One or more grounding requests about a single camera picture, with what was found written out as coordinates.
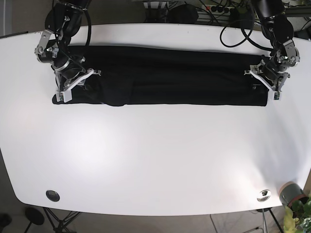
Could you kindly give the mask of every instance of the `black cable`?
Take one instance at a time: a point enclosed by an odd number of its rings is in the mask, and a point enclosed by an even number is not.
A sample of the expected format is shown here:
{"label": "black cable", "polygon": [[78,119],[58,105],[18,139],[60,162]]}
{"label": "black cable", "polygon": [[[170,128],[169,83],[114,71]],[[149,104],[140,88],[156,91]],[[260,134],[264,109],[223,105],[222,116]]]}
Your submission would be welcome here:
{"label": "black cable", "polygon": [[226,14],[226,12],[223,12],[222,14],[218,15],[216,18],[219,18],[220,16],[223,16],[224,14]]}
{"label": "black cable", "polygon": [[306,22],[305,25],[303,25],[302,28],[301,28],[300,30],[302,31],[302,30],[305,28],[305,26],[306,26],[309,22],[311,22],[311,19],[308,20],[308,22]]}
{"label": "black cable", "polygon": [[223,42],[223,39],[222,39],[222,35],[223,35],[225,29],[226,29],[228,26],[230,26],[231,24],[233,24],[233,23],[240,22],[240,21],[248,21],[248,19],[238,19],[238,20],[235,20],[235,21],[233,21],[233,22],[230,22],[230,23],[228,23],[226,26],[224,26],[224,28],[222,29],[222,31],[221,31],[221,33],[220,33],[220,36],[219,36],[220,42],[222,43],[223,46],[225,46],[225,47],[227,47],[227,48],[234,48],[234,47],[237,47],[237,46],[243,44],[243,43],[249,38],[249,36],[252,34],[253,29],[254,29],[254,24],[255,24],[255,13],[254,13],[254,8],[253,8],[253,5],[252,5],[252,4],[250,4],[250,7],[251,7],[251,12],[252,12],[252,28],[251,28],[249,34],[246,35],[246,36],[245,36],[245,39],[242,40],[242,41],[241,41],[240,43],[238,43],[238,44],[235,44],[235,45],[226,45],[226,44]]}
{"label": "black cable", "polygon": [[86,20],[87,20],[87,25],[88,25],[88,30],[87,30],[87,40],[86,40],[86,48],[89,46],[91,42],[91,35],[92,35],[92,22],[91,22],[91,17],[88,14],[88,11],[85,10],[84,14],[86,15]]}
{"label": "black cable", "polygon": [[[244,35],[244,37],[246,38],[247,34],[245,32],[245,29],[241,28],[241,31],[242,31],[242,34]],[[255,41],[253,41],[249,37],[247,38],[247,40],[249,41],[249,43],[251,43],[253,46],[255,46],[256,48],[258,48],[260,50],[265,50],[265,51],[269,51],[269,52],[272,52],[272,50],[273,50],[273,48],[267,48],[267,47],[264,47],[264,46],[261,46],[261,45],[257,44]]]}
{"label": "black cable", "polygon": [[280,224],[278,223],[278,221],[277,221],[276,217],[274,216],[274,214],[273,214],[271,209],[269,209],[269,212],[270,212],[272,218],[274,219],[274,222],[276,222],[276,225],[277,225],[278,229],[280,230],[280,232],[284,233],[283,229],[281,228]]}
{"label": "black cable", "polygon": [[212,18],[214,18],[214,20],[218,23],[218,25],[220,26],[220,23],[219,23],[219,21],[215,18],[215,16],[213,15],[213,13],[206,7],[206,10],[210,13],[210,15],[211,15],[211,17]]}
{"label": "black cable", "polygon": [[210,25],[214,22],[214,18],[213,18],[213,16],[211,15],[210,12],[208,12],[208,11],[206,11],[206,10],[200,8],[200,7],[196,7],[196,6],[195,6],[195,8],[200,9],[200,10],[202,10],[202,11],[205,11],[205,12],[210,16],[210,21],[208,22],[208,23],[210,23]]}

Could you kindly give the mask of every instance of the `folded black fabric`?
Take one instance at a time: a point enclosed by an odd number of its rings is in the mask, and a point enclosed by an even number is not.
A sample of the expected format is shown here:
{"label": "folded black fabric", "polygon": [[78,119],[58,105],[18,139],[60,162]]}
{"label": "folded black fabric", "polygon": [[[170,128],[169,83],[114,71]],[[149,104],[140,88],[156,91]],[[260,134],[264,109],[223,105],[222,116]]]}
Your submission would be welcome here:
{"label": "folded black fabric", "polygon": [[[72,54],[84,46],[71,46]],[[205,104],[265,106],[268,89],[244,75],[256,65],[257,55],[90,46],[85,53],[87,68],[102,75],[86,79],[85,87],[72,90],[65,104]]]}

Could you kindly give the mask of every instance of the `wire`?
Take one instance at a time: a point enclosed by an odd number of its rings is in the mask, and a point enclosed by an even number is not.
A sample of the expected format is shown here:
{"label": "wire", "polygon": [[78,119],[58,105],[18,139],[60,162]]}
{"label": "wire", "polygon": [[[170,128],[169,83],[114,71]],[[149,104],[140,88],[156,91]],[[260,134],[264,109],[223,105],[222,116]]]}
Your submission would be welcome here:
{"label": "wire", "polygon": [[200,8],[200,7],[196,7],[196,6],[195,6],[195,8],[200,9],[200,10],[202,10],[202,11],[205,11],[205,12],[210,16],[210,21],[208,22],[208,23],[210,23],[210,25],[214,22],[214,18],[212,17],[212,15],[211,15],[210,12],[208,12],[208,11],[206,11],[206,10]]}
{"label": "wire", "polygon": [[217,231],[217,229],[216,229],[216,226],[215,226],[215,224],[214,224],[214,221],[213,221],[213,219],[212,219],[212,215],[209,215],[209,218],[210,218],[210,220],[212,221],[212,224],[213,224],[213,226],[214,226],[215,232],[218,233],[218,231]]}
{"label": "wire", "polygon": [[280,230],[280,232],[281,232],[281,233],[284,233],[283,229],[281,228],[279,222],[277,221],[277,219],[276,219],[276,217],[274,216],[274,214],[273,214],[273,212],[272,212],[271,209],[269,209],[269,212],[270,212],[270,214],[271,214],[271,216],[272,216],[274,222],[276,222],[276,225],[277,225],[278,229]]}
{"label": "wire", "polygon": [[226,14],[226,12],[223,12],[221,15],[218,15],[216,18],[219,18],[220,16],[223,16],[224,14]]}
{"label": "wire", "polygon": [[[246,38],[247,37],[247,34],[245,32],[245,29],[244,28],[241,28],[241,31],[242,31],[242,34],[244,35],[244,37]],[[261,46],[259,44],[257,44],[255,41],[253,41],[251,38],[247,38],[248,42],[251,43],[253,46],[255,46],[256,48],[260,49],[260,50],[265,50],[265,51],[269,51],[269,52],[272,52],[273,51],[273,48],[267,48],[267,47],[264,47],[264,46]]]}
{"label": "wire", "polygon": [[206,10],[210,13],[210,16],[212,17],[212,18],[214,18],[214,20],[218,23],[218,25],[220,26],[220,23],[219,23],[219,21],[215,18],[215,16],[213,15],[213,13],[206,7]]}
{"label": "wire", "polygon": [[250,233],[250,232],[257,231],[257,230],[261,230],[261,232],[263,233],[263,228],[261,228],[261,227],[255,227],[255,228],[250,229],[250,230],[248,230],[248,231],[245,231],[245,232],[243,232],[243,233]]}
{"label": "wire", "polygon": [[301,28],[300,30],[302,31],[302,30],[305,28],[305,26],[306,26],[309,22],[311,22],[311,19],[308,20],[308,22],[306,22],[305,25],[303,25],[302,28]]}
{"label": "wire", "polygon": [[252,23],[252,28],[251,28],[249,34],[246,35],[246,36],[245,36],[245,39],[242,40],[242,41],[241,41],[240,43],[238,43],[238,44],[235,44],[235,45],[226,45],[226,44],[223,42],[223,39],[222,39],[222,35],[223,35],[225,29],[226,29],[228,26],[230,26],[231,24],[233,24],[233,23],[236,23],[236,22],[239,22],[239,21],[247,21],[248,19],[238,19],[238,20],[235,20],[235,21],[233,21],[233,22],[230,22],[230,23],[228,23],[226,26],[224,26],[224,28],[222,29],[222,31],[221,31],[221,33],[220,33],[219,39],[220,39],[220,42],[222,43],[222,45],[224,45],[224,46],[227,47],[227,48],[234,48],[234,47],[237,47],[237,46],[243,44],[243,43],[249,38],[249,36],[252,34],[253,29],[254,29],[254,24],[255,24],[255,13],[254,13],[254,8],[253,8],[253,5],[252,5],[252,4],[250,4],[250,7],[251,7],[251,12],[252,12],[252,18],[253,18],[253,19],[252,19],[252,22],[253,22],[253,23]]}
{"label": "wire", "polygon": [[84,14],[86,15],[86,20],[87,20],[87,25],[88,25],[88,30],[87,30],[87,40],[86,40],[86,48],[89,46],[91,42],[91,35],[92,35],[92,22],[91,22],[91,17],[88,14],[88,11],[85,10]]}
{"label": "wire", "polygon": [[256,215],[256,214],[258,214],[258,212],[256,212],[256,213],[253,213],[251,210],[249,210],[249,212],[251,212],[252,214],[254,214],[254,215]]}

